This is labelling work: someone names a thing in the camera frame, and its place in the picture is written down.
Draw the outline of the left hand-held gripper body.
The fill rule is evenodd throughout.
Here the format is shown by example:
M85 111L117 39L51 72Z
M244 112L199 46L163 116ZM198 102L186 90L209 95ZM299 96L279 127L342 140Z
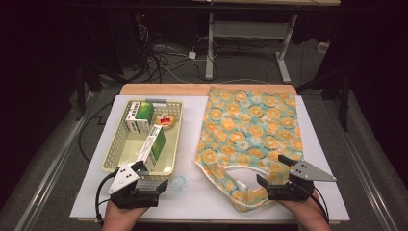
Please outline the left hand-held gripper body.
M159 194L156 190L142 191L136 188L140 177L130 165L123 165L116 173L109 188L111 201L119 209L157 207Z

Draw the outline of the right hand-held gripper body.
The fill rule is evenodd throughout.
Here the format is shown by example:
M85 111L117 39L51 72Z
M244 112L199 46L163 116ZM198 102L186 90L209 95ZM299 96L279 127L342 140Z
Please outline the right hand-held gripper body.
M304 160L297 161L295 166L289 168L289 178L285 184L268 183L266 190L269 200L306 201L312 196L315 181L337 181L333 175Z

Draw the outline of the pale yellow plastic basket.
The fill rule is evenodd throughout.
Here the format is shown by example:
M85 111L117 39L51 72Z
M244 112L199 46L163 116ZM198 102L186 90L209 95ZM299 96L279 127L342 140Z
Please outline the pale yellow plastic basket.
M162 150L160 159L153 171L140 171L139 176L145 180L165 181L173 179L173 170L175 166L178 138L183 117L183 102L166 99L129 99L126 100L120 109L123 113L116 126L116 131L106 152L102 163L102 169L107 172L114 172L123 165L132 165L137 162L141 147L143 146L148 134L132 133L125 122L131 104L135 101L150 102L153 104L154 113L152 116L152 127L156 124L156 118L160 115L172 115L175 117L175 125L164 130L166 143Z

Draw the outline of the green and white box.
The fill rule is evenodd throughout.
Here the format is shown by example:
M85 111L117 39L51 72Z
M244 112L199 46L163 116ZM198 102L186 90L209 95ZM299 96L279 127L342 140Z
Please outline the green and white box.
M149 133L151 129L153 113L154 107L152 103L138 101L133 102L125 118L128 129L132 133Z
M154 170L165 143L166 137L163 126L155 124L150 130L137 158L138 162L143 161L143 170Z

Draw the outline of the orange floral cloth bag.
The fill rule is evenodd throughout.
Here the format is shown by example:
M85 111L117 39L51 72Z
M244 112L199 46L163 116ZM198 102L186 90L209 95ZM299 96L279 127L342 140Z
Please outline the orange floral cloth bag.
M255 170L270 183L283 185L289 168L278 161L280 155L303 158L294 95L211 88L195 163L238 212L269 204L268 194L261 186L249 188L228 171Z

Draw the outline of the round snack with red label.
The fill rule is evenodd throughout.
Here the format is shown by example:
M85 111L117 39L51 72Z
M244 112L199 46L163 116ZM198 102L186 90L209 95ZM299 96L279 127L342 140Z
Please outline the round snack with red label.
M158 115L156 124L162 125L164 130L169 130L175 125L175 117L173 115Z

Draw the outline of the person's left hand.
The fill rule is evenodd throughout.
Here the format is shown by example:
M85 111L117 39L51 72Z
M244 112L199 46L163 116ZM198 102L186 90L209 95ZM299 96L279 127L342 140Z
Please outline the person's left hand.
M148 207L119 209L113 202L106 207L102 231L131 231Z

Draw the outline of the person's right hand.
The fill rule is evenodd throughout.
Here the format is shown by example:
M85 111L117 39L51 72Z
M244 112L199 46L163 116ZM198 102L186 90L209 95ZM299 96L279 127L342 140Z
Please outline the person's right hand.
M278 200L278 203L293 214L301 231L331 231L324 212L312 198L300 202Z

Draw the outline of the white table mat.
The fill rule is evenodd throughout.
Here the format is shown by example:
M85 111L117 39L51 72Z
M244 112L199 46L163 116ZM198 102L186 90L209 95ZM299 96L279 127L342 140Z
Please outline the white table mat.
M89 164L87 174L70 212L71 218L95 221L94 199L97 187L107 172L102 163L116 126L130 99L181 100L184 104L174 179L160 196L159 206L149 209L140 219L144 222L204 223L291 223L292 214L279 204L268 204L247 213L237 212L230 200L217 189L195 164L201 121L208 96L120 95L115 98L107 124ZM304 159L332 174L301 96L296 96L298 121L303 141ZM337 183L316 182L326 202L332 224L349 221Z

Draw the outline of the black stand leg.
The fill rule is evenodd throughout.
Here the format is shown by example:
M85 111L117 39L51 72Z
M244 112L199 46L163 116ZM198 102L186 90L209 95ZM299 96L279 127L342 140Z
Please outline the black stand leg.
M83 114L86 108L85 80L83 76L83 68L80 64L78 64L76 68L76 91L77 91L77 105L78 105L76 119L80 120L83 117Z

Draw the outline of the metal floor rail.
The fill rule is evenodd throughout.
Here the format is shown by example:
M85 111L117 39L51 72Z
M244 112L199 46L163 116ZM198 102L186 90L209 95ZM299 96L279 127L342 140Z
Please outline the metal floor rail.
M97 93L90 92L88 94L85 101L85 109L80 113L74 124L68 129L68 136L64 141L63 146L50 164L50 167L47 169L37 191L35 192L17 226L14 228L14 231L32 231L40 212L42 211L50 193L53 191L62 169L64 168L71 147L79 137L79 133L83 129L87 116L97 101L97 98Z
M401 231L393 203L394 195L398 197L399 184L395 183L399 178L372 139L370 128L364 120L354 124L350 118L346 131L338 120L337 104L325 101L324 105L344 147L344 154L331 157L329 164L337 170L351 169L348 175L339 178L351 223L360 223L358 230Z

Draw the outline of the white metal desk frame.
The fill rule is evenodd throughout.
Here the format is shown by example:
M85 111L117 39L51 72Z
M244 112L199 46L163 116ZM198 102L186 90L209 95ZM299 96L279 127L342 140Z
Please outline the white metal desk frame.
M296 15L292 15L288 22L250 22L250 21L232 21L217 20L213 13L209 14L208 26L208 48L206 56L207 80L214 79L214 59L217 52L217 44L214 37L221 38L245 38L245 39L282 39L283 45L280 52L275 53L275 60L280 71L282 81L289 84L292 80L285 64L285 56L294 26L297 20Z

